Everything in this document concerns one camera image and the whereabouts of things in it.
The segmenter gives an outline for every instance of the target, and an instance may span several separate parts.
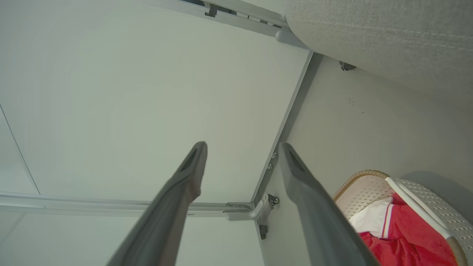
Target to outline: white wall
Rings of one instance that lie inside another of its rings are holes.
[[[197,141],[248,202],[308,51],[134,0],[3,1],[0,103],[43,195],[151,200]]]
[[[136,217],[28,213],[0,248],[2,266],[103,266]],[[186,219],[177,266],[263,266],[254,221]]]
[[[24,215],[24,213],[0,212],[0,248]]]
[[[1,110],[0,191],[29,194],[38,193]]]
[[[333,195],[354,173],[393,177],[428,170],[473,191],[473,123],[467,114],[324,57],[288,142]],[[263,251],[271,266],[310,265],[297,207],[278,164],[266,192],[280,198]]]

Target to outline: white cabinet panel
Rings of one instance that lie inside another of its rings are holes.
[[[197,141],[200,202],[250,201],[308,51],[134,1],[6,1],[0,103],[44,195],[151,200]]]
[[[0,247],[24,215],[24,213],[0,212]]]
[[[0,249],[2,266],[104,266],[136,217],[28,213]],[[177,266],[263,266],[254,221],[186,219]]]
[[[11,134],[5,116],[0,111],[0,191],[37,194],[38,191],[26,168]]]

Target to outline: metal frame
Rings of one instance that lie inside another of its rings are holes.
[[[320,62],[322,61],[322,57],[323,56],[321,54],[314,52],[310,52],[307,56],[306,63],[297,82],[296,89],[292,95],[292,99],[289,103],[284,119],[282,120],[278,134],[276,135],[271,151],[268,155],[268,159],[266,160],[266,167],[261,173],[258,185],[256,186],[256,189],[253,193],[251,201],[254,204],[258,203],[263,197],[264,191],[266,190],[273,173],[273,166],[275,166],[279,160],[277,153],[279,143],[287,141],[302,104],[304,103],[304,99],[306,98],[310,86],[312,85],[312,81],[314,80],[315,73],[317,72]]]
[[[278,42],[310,50],[292,33],[285,15],[255,6],[242,0],[207,0],[206,2],[210,3],[210,7],[215,7],[216,5],[240,14],[248,15],[248,18],[243,18],[238,15],[214,9],[211,12],[209,7],[181,0],[144,0],[143,2],[151,6],[170,9],[251,30],[260,34],[275,37]]]
[[[139,216],[151,201],[106,200],[0,192],[0,211],[97,216]],[[227,213],[248,213],[252,204],[191,203],[190,217],[225,217]]]

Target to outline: metal bracket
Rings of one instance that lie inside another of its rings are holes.
[[[266,222],[270,212],[274,209],[274,205],[279,203],[279,198],[269,194],[264,194],[263,198],[258,202],[254,210],[248,213],[228,213],[229,221],[245,221],[258,220],[258,223]]]
[[[231,209],[224,210],[224,213],[248,213],[253,210],[253,208],[249,205],[249,203],[232,203],[229,202],[226,204],[227,207]]]

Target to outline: basket rim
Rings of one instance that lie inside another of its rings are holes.
[[[340,198],[340,196],[347,191],[347,189],[355,183],[356,180],[358,180],[360,177],[365,177],[365,176],[376,176],[380,177],[382,179],[386,179],[386,177],[389,177],[387,173],[378,171],[378,170],[364,170],[360,171],[354,175],[352,175],[341,187],[340,189],[333,195],[332,199],[333,201],[337,202],[337,200]]]

